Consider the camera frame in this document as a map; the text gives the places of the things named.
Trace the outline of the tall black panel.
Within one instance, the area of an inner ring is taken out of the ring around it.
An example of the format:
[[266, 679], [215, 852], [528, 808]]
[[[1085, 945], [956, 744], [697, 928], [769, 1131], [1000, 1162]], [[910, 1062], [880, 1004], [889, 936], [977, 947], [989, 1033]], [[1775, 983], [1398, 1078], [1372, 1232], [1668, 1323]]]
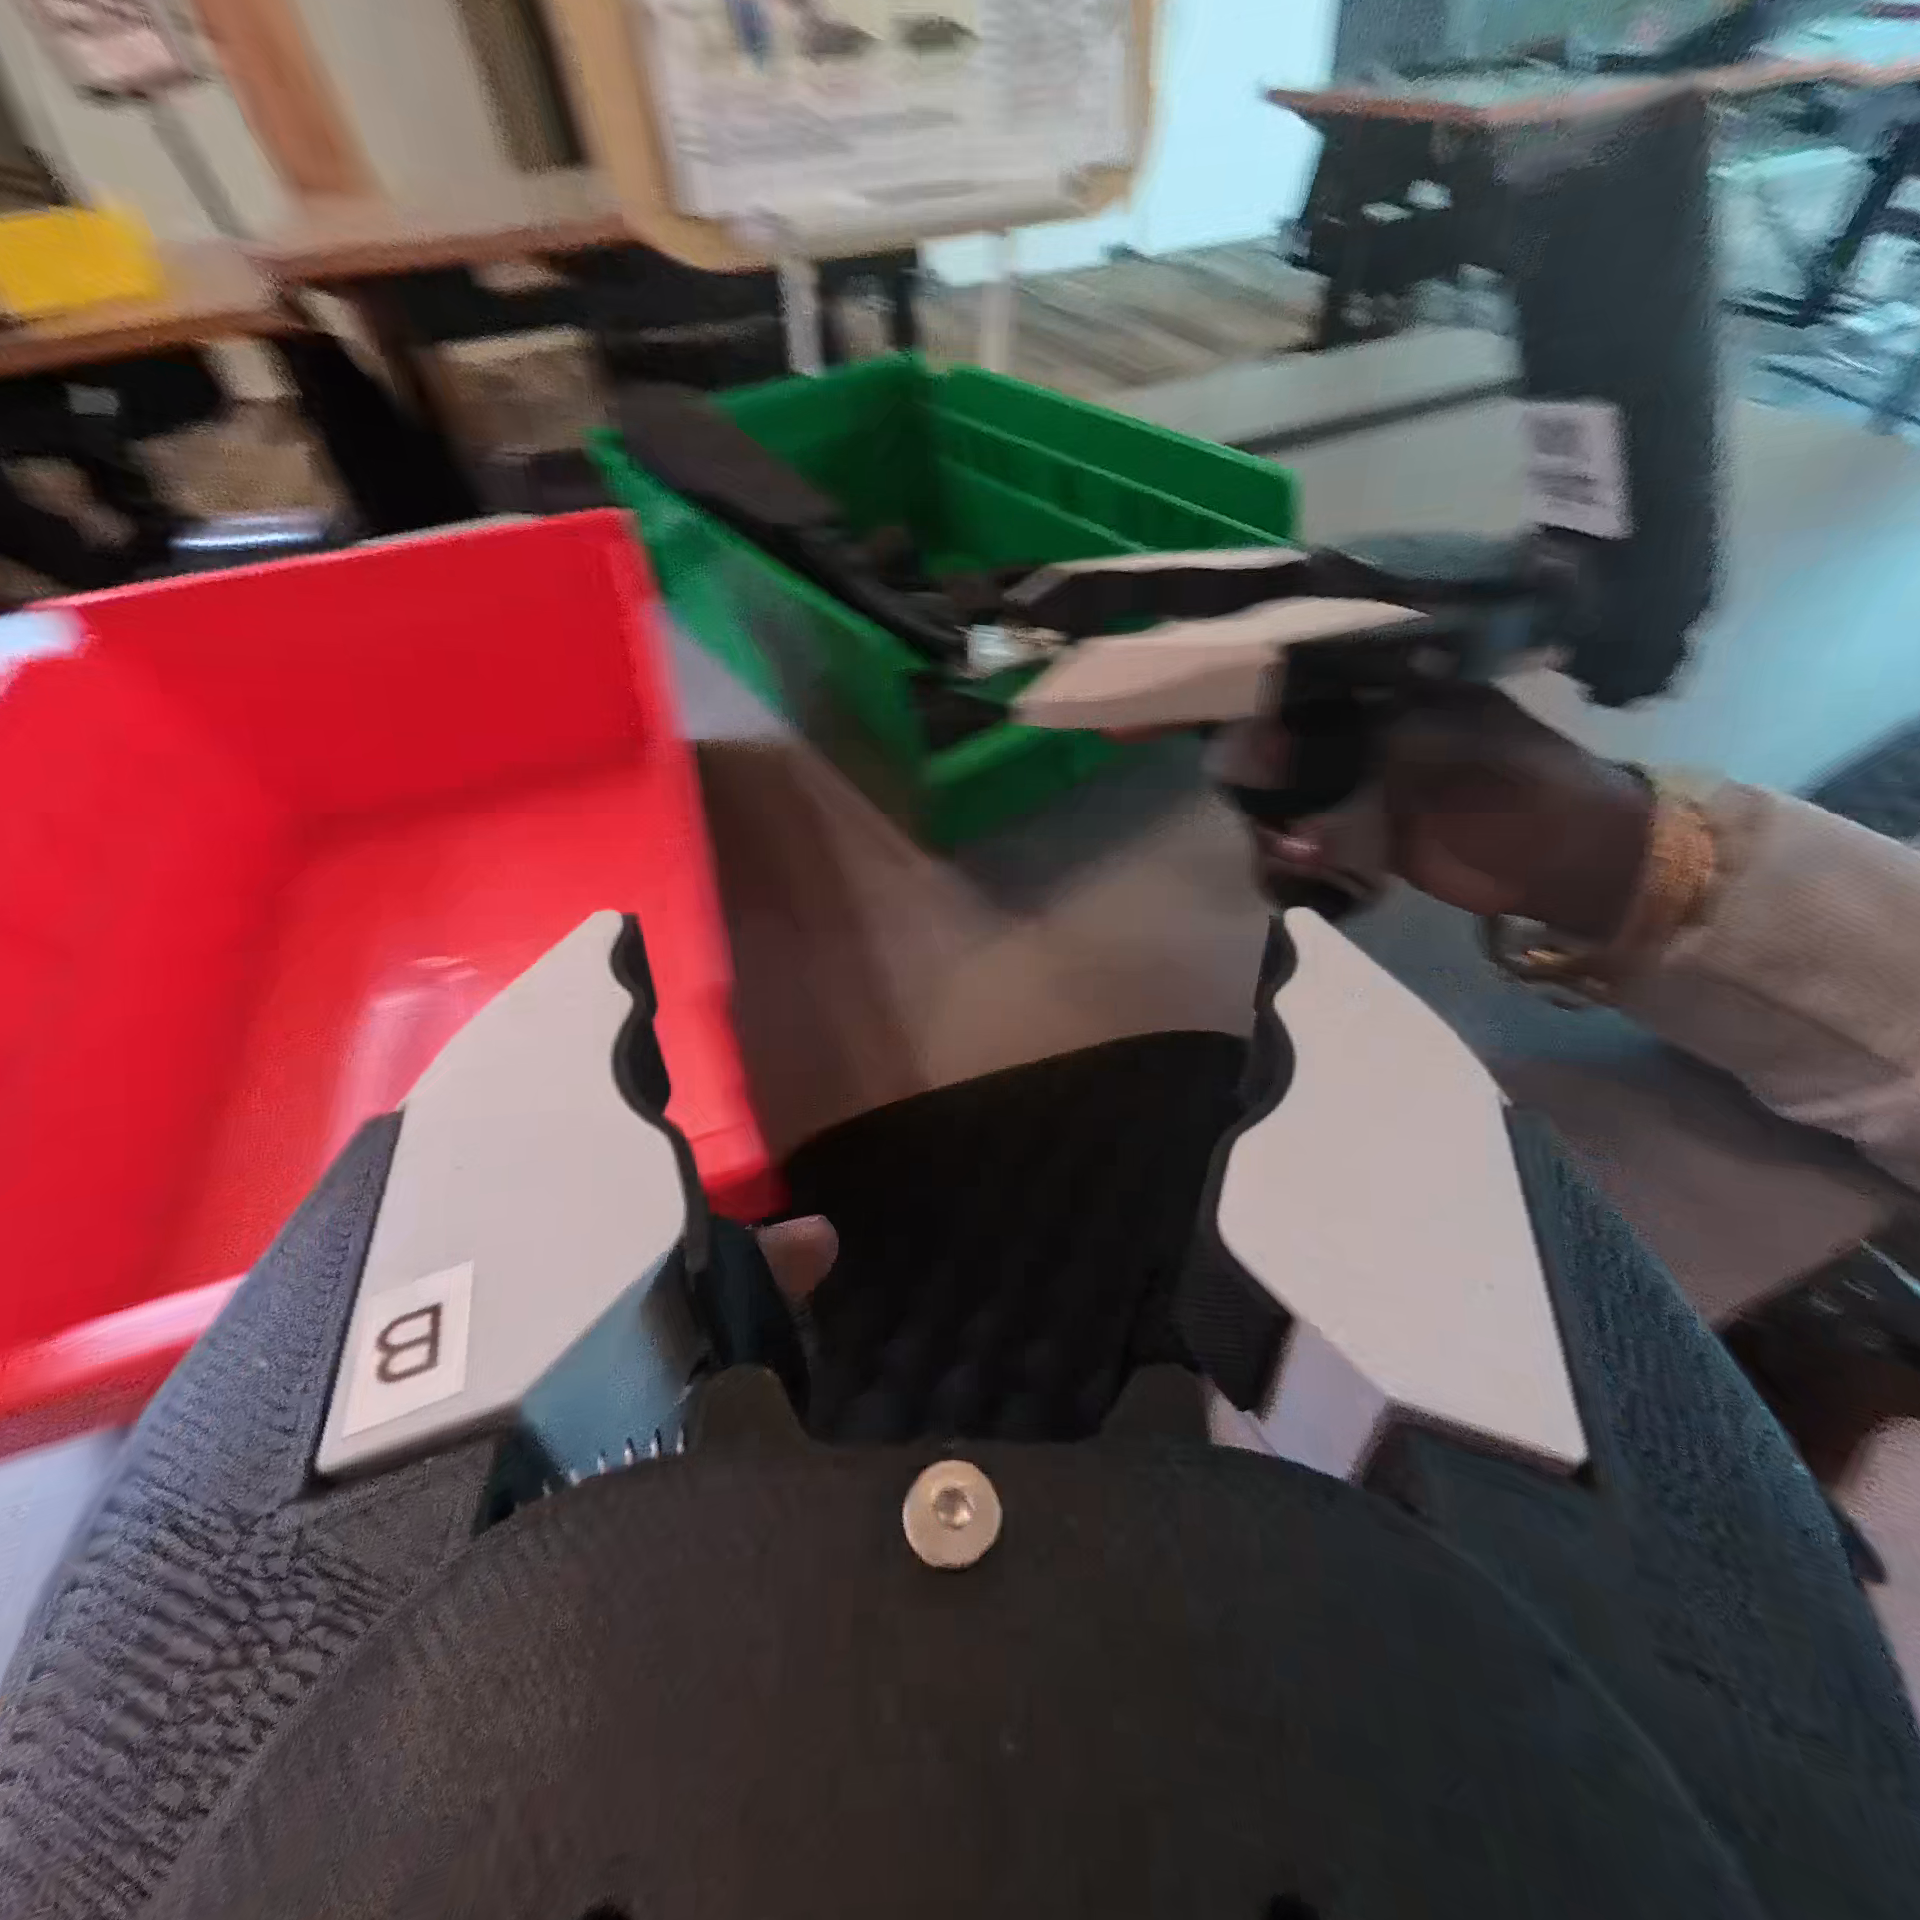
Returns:
[[1600, 708], [1659, 698], [1722, 573], [1714, 120], [1694, 91], [1555, 130], [1508, 174], [1523, 514], [1549, 643]]

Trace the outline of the brown topped desk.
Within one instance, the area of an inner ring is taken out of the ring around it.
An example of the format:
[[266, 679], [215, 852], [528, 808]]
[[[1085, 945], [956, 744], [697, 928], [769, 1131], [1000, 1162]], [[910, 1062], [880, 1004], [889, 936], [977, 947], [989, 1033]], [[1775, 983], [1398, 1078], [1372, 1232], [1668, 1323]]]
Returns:
[[1794, 296], [1765, 296], [1757, 318], [1818, 323], [1845, 288], [1866, 241], [1916, 230], [1916, 54], [1604, 52], [1555, 59], [1450, 64], [1414, 76], [1275, 87], [1274, 108], [1320, 133], [1287, 260], [1320, 281], [1309, 348], [1382, 337], [1410, 300], [1460, 274], [1500, 276], [1508, 243], [1498, 168], [1523, 136], [1571, 132], [1673, 93], [1714, 108], [1788, 93], [1832, 108], [1834, 127], [1866, 155], [1866, 182], [1835, 233], [1811, 254]]

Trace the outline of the yellow plastic bin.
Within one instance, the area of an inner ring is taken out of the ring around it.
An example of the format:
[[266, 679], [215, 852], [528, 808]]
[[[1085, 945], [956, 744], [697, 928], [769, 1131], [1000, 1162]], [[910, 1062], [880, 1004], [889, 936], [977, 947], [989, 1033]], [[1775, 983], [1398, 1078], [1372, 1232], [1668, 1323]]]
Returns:
[[155, 235], [132, 210], [64, 203], [1, 213], [1, 314], [9, 323], [153, 301], [166, 290]]

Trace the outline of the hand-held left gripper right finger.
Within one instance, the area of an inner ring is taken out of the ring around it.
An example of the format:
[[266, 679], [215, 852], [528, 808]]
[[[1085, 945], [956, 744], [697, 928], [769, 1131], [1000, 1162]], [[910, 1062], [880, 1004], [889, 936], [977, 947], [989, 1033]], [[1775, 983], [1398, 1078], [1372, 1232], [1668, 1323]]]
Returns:
[[1277, 1083], [1224, 1142], [1210, 1250], [1277, 1343], [1215, 1394], [1252, 1443], [1362, 1481], [1402, 1430], [1547, 1476], [1585, 1423], [1496, 1078], [1308, 905], [1274, 925], [1257, 1032]]

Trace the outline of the person's right forearm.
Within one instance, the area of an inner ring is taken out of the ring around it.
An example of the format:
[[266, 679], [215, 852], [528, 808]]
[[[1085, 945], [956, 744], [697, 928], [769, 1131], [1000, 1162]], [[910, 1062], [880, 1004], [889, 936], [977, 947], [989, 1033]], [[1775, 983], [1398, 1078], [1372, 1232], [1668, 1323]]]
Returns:
[[1810, 802], [1659, 780], [1605, 986], [1774, 1114], [1918, 1187], [1918, 852]]

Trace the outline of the green plastic bin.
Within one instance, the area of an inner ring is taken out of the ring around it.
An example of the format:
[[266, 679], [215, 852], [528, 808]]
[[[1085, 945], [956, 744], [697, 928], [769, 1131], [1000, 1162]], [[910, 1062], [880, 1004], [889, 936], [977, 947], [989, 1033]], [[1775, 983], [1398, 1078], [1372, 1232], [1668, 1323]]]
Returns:
[[934, 852], [1021, 824], [1123, 749], [1095, 731], [1012, 720], [1031, 675], [972, 675], [877, 612], [925, 628], [938, 600], [968, 628], [995, 589], [1044, 564], [1277, 543], [1296, 529], [1294, 478], [1222, 444], [975, 365], [889, 351], [817, 375], [689, 393], [730, 419], [827, 507], [852, 584], [805, 565], [766, 529], [676, 484], [656, 436], [632, 441], [644, 389], [585, 457], [645, 550], [684, 634]]

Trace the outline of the printed instruction sheet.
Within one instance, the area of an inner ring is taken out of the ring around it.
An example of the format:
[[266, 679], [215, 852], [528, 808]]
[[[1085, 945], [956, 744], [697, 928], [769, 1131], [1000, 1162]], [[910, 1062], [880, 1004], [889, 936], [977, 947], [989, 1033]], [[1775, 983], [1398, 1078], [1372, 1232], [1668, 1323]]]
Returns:
[[695, 217], [918, 207], [1136, 155], [1136, 4], [639, 1], [629, 17]]

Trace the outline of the person's right hand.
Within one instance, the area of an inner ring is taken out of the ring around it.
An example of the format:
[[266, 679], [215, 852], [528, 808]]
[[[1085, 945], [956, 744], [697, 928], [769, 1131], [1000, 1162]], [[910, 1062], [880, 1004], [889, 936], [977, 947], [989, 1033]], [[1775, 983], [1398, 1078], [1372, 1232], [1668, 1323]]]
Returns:
[[1405, 711], [1383, 736], [1378, 788], [1386, 865], [1429, 900], [1588, 945], [1627, 919], [1653, 789], [1498, 689], [1450, 686]]

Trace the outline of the tan display board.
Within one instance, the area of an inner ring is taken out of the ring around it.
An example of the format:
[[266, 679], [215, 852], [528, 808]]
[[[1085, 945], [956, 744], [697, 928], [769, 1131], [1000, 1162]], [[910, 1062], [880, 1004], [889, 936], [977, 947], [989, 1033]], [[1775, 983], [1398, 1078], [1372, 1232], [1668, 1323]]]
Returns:
[[821, 205], [791, 216], [702, 217], [676, 199], [654, 89], [637, 50], [629, 4], [541, 4], [570, 106], [595, 171], [622, 223], [639, 243], [686, 266], [741, 274], [773, 268], [786, 251], [848, 260], [924, 243], [1087, 220], [1123, 201], [1153, 124], [1153, 64], [1160, 6], [1136, 7], [1133, 157], [1059, 185], [994, 187], [934, 203]]

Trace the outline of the red plastic bin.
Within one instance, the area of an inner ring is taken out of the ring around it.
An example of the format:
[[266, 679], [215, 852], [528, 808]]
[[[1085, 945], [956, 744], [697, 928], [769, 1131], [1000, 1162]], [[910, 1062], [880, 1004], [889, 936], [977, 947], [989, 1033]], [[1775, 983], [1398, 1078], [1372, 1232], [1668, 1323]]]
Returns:
[[8, 616], [1, 736], [4, 1455], [132, 1423], [357, 1126], [602, 907], [707, 1195], [781, 1205], [617, 511]]

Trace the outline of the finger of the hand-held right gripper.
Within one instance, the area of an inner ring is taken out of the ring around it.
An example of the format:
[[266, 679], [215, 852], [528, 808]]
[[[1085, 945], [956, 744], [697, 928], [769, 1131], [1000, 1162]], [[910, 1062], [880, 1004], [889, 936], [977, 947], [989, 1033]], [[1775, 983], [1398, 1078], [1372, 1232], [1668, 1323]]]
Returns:
[[1140, 731], [1255, 716], [1284, 659], [1427, 629], [1427, 614], [1374, 598], [1284, 596], [1247, 610], [1090, 635], [1053, 654], [1012, 702], [1023, 727]]
[[1297, 545], [1152, 550], [1040, 565], [1001, 587], [1001, 618], [1052, 634], [1119, 634], [1247, 612], [1302, 587]]

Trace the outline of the wooden work desk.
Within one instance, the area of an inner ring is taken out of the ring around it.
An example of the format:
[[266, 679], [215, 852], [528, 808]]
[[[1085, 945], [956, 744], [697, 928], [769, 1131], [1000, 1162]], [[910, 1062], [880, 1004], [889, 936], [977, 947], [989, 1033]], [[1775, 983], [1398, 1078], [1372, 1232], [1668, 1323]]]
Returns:
[[587, 210], [562, 217], [446, 226], [376, 203], [331, 203], [271, 237], [163, 243], [160, 292], [4, 328], [1, 375], [32, 378], [151, 353], [270, 339], [298, 325], [293, 290], [454, 266], [492, 266], [627, 241], [622, 217]]

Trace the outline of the person's left hand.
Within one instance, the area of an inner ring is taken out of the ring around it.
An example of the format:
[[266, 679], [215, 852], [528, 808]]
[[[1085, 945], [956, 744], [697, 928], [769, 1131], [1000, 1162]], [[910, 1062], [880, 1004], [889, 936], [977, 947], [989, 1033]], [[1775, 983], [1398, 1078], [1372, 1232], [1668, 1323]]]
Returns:
[[839, 1257], [839, 1236], [817, 1211], [773, 1219], [755, 1229], [757, 1251], [791, 1307], [803, 1307]]

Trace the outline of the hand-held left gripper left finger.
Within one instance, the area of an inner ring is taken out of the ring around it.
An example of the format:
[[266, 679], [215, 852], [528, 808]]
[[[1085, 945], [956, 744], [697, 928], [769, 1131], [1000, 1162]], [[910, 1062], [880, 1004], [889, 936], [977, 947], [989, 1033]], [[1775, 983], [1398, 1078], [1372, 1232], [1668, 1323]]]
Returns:
[[667, 1094], [649, 955], [614, 910], [444, 1044], [397, 1109], [318, 1477], [475, 1436], [566, 1481], [676, 1448], [716, 1351], [713, 1218]]

